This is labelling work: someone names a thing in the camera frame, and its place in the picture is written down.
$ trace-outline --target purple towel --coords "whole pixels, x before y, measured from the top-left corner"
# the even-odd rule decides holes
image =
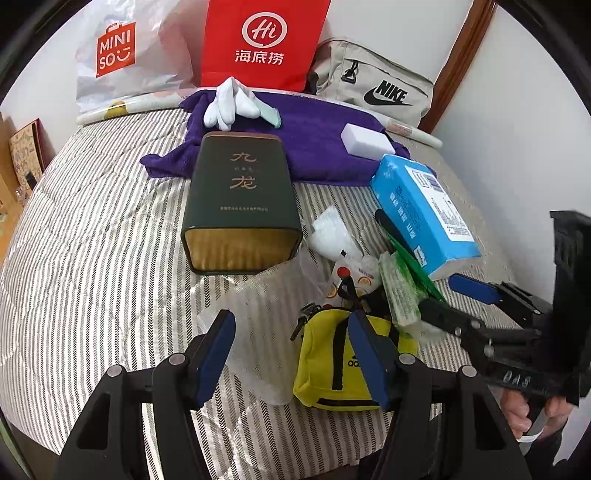
[[[384,127],[369,113],[312,98],[280,93],[256,96],[281,114],[281,128],[275,129],[262,118],[236,116],[235,132],[258,132],[277,135],[283,142],[292,181],[343,186],[367,186],[379,162],[349,155],[340,139],[346,124],[355,124],[378,132]],[[185,142],[163,157],[142,157],[150,177],[183,177],[193,175],[203,136],[216,129],[205,128],[203,115],[215,98],[215,90],[200,90],[179,107],[191,112]],[[410,159],[405,146],[392,142],[396,153]]]

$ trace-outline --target wooden door frame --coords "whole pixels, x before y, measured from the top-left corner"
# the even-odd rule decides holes
[[[435,82],[431,108],[418,126],[421,130],[431,133],[452,101],[491,24],[495,10],[496,2],[493,0],[474,0],[449,58]]]

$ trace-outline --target white wall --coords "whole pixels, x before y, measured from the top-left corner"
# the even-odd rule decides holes
[[[76,131],[76,53],[84,9],[69,19],[35,54],[0,105],[14,132],[35,118],[45,130],[52,157]]]
[[[348,37],[435,83],[472,0],[332,0],[320,40]]]
[[[551,301],[548,212],[591,215],[591,118],[550,55],[504,10],[497,10],[434,135],[500,240],[519,285]],[[576,415],[588,423],[591,401]],[[568,430],[563,456],[584,431]]]

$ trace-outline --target person's hand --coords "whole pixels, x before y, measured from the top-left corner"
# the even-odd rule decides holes
[[[544,430],[538,437],[545,438],[560,430],[569,419],[573,405],[563,397],[553,397],[546,402],[544,407],[548,418]],[[531,428],[531,420],[527,418],[530,407],[523,395],[515,390],[505,390],[501,397],[501,410],[503,411],[509,427],[516,439],[520,439]]]

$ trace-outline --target striped mattress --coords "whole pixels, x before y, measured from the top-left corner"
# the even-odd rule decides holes
[[[151,179],[139,164],[183,142],[189,115],[173,109],[137,113],[81,127],[35,188],[0,272],[0,406],[8,420],[59,453],[105,370],[153,367],[183,351],[199,332],[197,315],[248,278],[200,277],[189,270],[180,225],[190,182]],[[465,271],[511,280],[496,242],[466,190],[432,148],[396,137],[432,167],[477,239],[482,259]],[[300,215],[311,224],[334,204],[370,254],[387,243],[372,217],[367,188],[295,184]],[[328,278],[330,265],[321,262]],[[494,307],[438,286],[449,302],[489,326],[512,327]],[[430,366],[468,363],[447,336],[423,348]],[[224,367],[214,397],[193,414],[212,478],[299,479],[379,449],[389,415],[337,413],[265,404]],[[154,418],[144,406],[151,476],[162,478]]]

